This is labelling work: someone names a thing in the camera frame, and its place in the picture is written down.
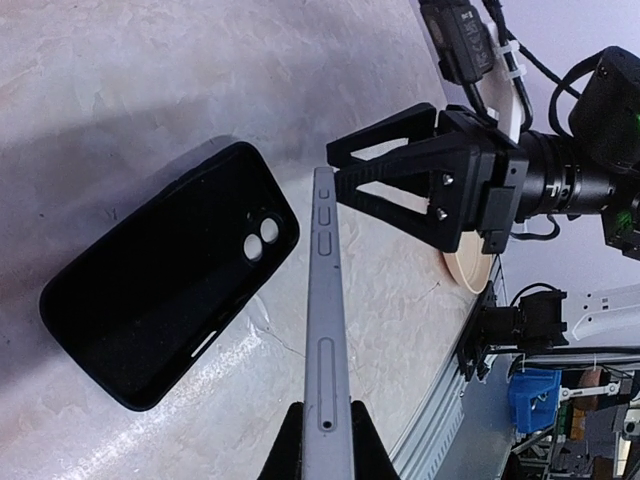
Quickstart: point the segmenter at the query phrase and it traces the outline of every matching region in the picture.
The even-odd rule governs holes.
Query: white wall
[[[488,18],[482,2],[472,1]],[[417,0],[412,3],[419,15]],[[619,45],[640,55],[640,4],[636,0],[503,0],[502,3],[509,29],[560,77],[578,61],[609,45]],[[430,40],[428,43],[436,59]],[[525,62],[528,70],[525,81],[535,114],[534,129],[551,132],[547,108],[554,84]],[[466,103],[459,87],[447,82],[443,86],[449,103]],[[573,103],[568,95],[561,96],[560,119],[566,119]],[[508,295],[539,281],[569,291],[640,283],[640,262],[604,245],[599,217],[582,217],[571,223],[560,217],[559,221],[562,233],[554,241],[510,242],[503,258]],[[551,229],[546,218],[533,219],[527,225],[533,232]]]

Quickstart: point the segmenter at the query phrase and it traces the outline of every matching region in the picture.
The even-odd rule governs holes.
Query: cable
[[[491,116],[487,113],[487,107],[482,101],[482,96],[478,91],[478,87],[475,83],[463,83],[462,88],[464,89],[464,93],[467,96],[467,100],[473,107],[476,114],[482,118],[489,126],[494,127],[496,125],[495,118],[491,118]]]
[[[526,58],[527,60],[529,60],[534,67],[536,67],[538,70],[540,70],[545,77],[547,77],[549,80],[551,80],[556,85],[558,85],[562,81],[562,79],[559,76],[557,76],[555,73],[553,73],[544,63],[542,63],[540,60],[538,60],[536,58],[536,56],[533,53],[531,53],[531,50],[529,50],[527,47],[525,47],[522,44],[522,42],[520,42],[520,40],[518,40],[515,37],[515,35],[513,35],[513,33],[511,33],[509,31],[508,34],[509,34],[509,39],[510,40],[515,40],[520,44],[520,53],[522,53],[522,56],[524,58]],[[580,92],[578,92],[575,88],[573,88],[571,86],[567,86],[565,88],[565,91],[575,99],[580,98]]]
[[[506,47],[509,45],[509,30],[507,29],[504,14],[502,12],[502,5],[498,0],[482,0],[489,16],[495,22],[498,29],[498,43]],[[506,52],[503,54],[504,60],[509,68],[510,72],[518,70],[516,59],[513,56],[513,52]],[[524,82],[521,77],[515,77],[512,79],[513,86],[516,89],[520,104],[524,110],[524,122],[522,123],[520,130],[526,132],[533,125],[533,108],[531,107],[531,101],[527,94],[527,89],[524,86]]]
[[[613,368],[610,367],[609,365],[600,365],[602,368],[604,368],[605,370],[608,370],[609,373],[613,372],[613,373],[617,373],[618,375],[622,375],[623,377],[626,377],[628,379],[631,380],[631,383],[633,383],[634,386],[636,386],[638,388],[638,390],[640,390],[640,381],[638,381],[636,379],[636,375],[635,372],[633,375],[631,375],[629,372],[625,372],[623,370],[618,370],[617,368]]]
[[[529,240],[537,240],[539,242],[548,242],[549,240],[553,240],[560,235],[560,225],[551,214],[547,215],[547,220],[549,220],[553,224],[553,230],[551,233],[539,234],[539,233],[511,233],[511,237],[516,240],[521,241],[529,241]]]
[[[500,43],[505,45],[506,43],[503,43],[505,39],[515,40],[518,42],[520,44],[520,52],[522,53],[522,56],[529,60],[534,67],[542,72],[544,76],[558,85],[562,81],[560,77],[553,73],[544,63],[538,60],[536,56],[526,46],[524,46],[508,28],[506,28],[506,22],[502,13],[502,5],[499,0],[482,0],[482,3],[487,9],[487,12],[489,12],[491,19],[496,23],[496,26],[498,26],[499,33],[502,34]],[[567,86],[565,91],[576,99],[580,98],[580,93],[571,86]]]
[[[553,94],[551,94],[551,100],[549,101],[549,126],[561,137],[571,138],[571,135],[564,131],[564,128],[562,128],[562,125],[560,125],[560,121],[558,120],[558,98],[566,87],[574,83],[579,78],[593,72],[597,68],[600,57],[602,57],[602,52],[603,50],[574,65],[560,81],[558,86],[556,86]]]
[[[553,285],[549,285],[548,283],[544,283],[544,282],[537,282],[537,283],[532,283],[531,285],[524,287],[522,290],[520,290],[518,293],[516,293],[516,296],[513,297],[513,300],[511,300],[511,303],[509,304],[510,307],[513,307],[516,302],[518,301],[518,299],[524,294],[527,293],[529,290],[532,290],[534,288],[546,288],[547,290],[551,290],[552,292],[557,292],[559,289],[554,287]]]

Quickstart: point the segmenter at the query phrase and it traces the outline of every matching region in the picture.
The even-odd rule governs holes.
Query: black mount
[[[460,371],[466,381],[477,373],[488,373],[484,362],[491,347],[515,346],[522,353],[536,354],[568,345],[562,335],[567,324],[561,321],[566,292],[537,292],[520,300],[518,307],[497,307],[493,283],[489,282],[476,299],[456,346]]]
[[[408,139],[373,160],[353,152]],[[529,161],[508,137],[465,107],[438,115],[421,103],[327,145],[340,203],[376,217],[443,252],[458,249],[463,231],[477,230],[483,253],[504,251],[516,218]],[[382,182],[428,198],[421,214],[358,187]]]
[[[302,402],[291,404],[258,480],[302,478]],[[400,480],[364,403],[351,403],[355,480]]]

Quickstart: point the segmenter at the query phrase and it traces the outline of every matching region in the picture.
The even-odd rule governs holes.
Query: bolt
[[[438,220],[443,221],[449,216],[449,214],[443,208],[437,208],[436,216],[438,217]]]

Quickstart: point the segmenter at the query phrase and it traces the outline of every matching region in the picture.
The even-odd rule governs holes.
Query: white bracket
[[[501,46],[498,42],[496,24],[488,22],[486,25],[497,58],[493,70],[484,75],[478,83],[478,88],[485,105],[498,112],[498,130],[507,135],[514,143],[518,143],[520,125],[524,118],[524,108],[520,103],[518,92],[513,86],[512,78],[525,73],[524,66],[518,62],[517,51],[520,45],[517,42],[511,42],[507,46]],[[514,59],[518,64],[517,71],[509,71],[503,51],[511,51],[513,53]]]
[[[562,317],[567,322],[571,347],[638,345],[640,285],[569,292],[562,305]]]
[[[609,385],[603,387],[589,387],[589,388],[561,388],[559,402],[565,402],[571,398],[577,397],[591,397],[594,395],[617,395],[620,392],[620,382],[611,382]]]

